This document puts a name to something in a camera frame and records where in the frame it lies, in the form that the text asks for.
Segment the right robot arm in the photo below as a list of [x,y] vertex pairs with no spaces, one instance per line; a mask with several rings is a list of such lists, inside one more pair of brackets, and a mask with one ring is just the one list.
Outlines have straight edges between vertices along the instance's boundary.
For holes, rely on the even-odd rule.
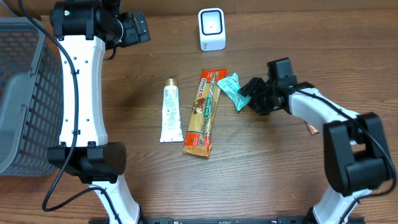
[[363,199],[390,194],[397,171],[376,113],[347,110],[323,96],[309,82],[298,82],[289,58],[267,63],[267,80],[250,79],[239,94],[250,96],[259,115],[284,110],[315,127],[323,136],[328,187],[321,200],[296,223],[350,223]]

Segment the orange tissue pack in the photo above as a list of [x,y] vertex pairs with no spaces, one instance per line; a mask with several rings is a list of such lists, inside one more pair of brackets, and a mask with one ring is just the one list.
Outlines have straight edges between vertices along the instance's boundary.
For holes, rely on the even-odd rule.
[[308,122],[305,122],[305,124],[306,124],[311,135],[318,134],[318,130],[314,126],[312,126]]

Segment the grey plastic basket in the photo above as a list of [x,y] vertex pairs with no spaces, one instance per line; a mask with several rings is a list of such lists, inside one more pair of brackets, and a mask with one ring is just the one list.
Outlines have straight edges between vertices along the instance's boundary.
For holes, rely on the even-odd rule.
[[1,18],[1,175],[42,176],[55,168],[63,77],[46,36],[25,17]]

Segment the white tube gold cap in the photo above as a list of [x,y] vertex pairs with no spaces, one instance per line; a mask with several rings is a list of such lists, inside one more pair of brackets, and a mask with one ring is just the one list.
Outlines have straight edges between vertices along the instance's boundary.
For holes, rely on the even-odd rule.
[[182,142],[182,124],[178,83],[169,78],[165,81],[162,102],[162,130],[160,142]]

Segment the teal snack packet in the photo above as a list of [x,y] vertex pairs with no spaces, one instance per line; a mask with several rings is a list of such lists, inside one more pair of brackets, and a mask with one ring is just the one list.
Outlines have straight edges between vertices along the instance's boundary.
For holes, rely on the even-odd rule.
[[221,79],[217,85],[234,103],[237,111],[241,111],[251,100],[250,96],[243,96],[239,93],[241,85],[237,73]]

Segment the white barcode scanner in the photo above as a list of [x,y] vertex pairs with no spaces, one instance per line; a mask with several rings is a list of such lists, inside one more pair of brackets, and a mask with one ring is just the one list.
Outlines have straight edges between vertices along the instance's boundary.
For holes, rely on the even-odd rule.
[[226,47],[224,12],[218,7],[198,13],[200,48],[202,51],[223,50]]

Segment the orange spaghetti packet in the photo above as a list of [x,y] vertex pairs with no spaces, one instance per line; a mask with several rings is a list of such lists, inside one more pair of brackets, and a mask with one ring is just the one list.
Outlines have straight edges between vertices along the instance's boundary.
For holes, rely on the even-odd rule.
[[221,89],[217,83],[226,77],[227,69],[202,70],[193,102],[183,153],[209,157],[213,147],[211,132]]

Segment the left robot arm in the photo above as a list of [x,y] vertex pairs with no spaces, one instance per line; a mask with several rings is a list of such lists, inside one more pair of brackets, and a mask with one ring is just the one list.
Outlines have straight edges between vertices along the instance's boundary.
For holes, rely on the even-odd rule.
[[119,1],[59,1],[50,13],[63,70],[63,121],[59,144],[47,151],[61,174],[95,192],[108,223],[145,223],[124,171],[126,147],[105,130],[101,73],[107,50],[150,40],[143,12],[121,12]]

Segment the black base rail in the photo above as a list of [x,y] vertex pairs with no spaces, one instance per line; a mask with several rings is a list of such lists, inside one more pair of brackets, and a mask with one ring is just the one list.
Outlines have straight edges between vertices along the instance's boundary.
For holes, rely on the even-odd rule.
[[173,218],[147,218],[147,224],[304,224],[305,217],[286,216],[277,218],[243,218],[243,219],[182,219]]

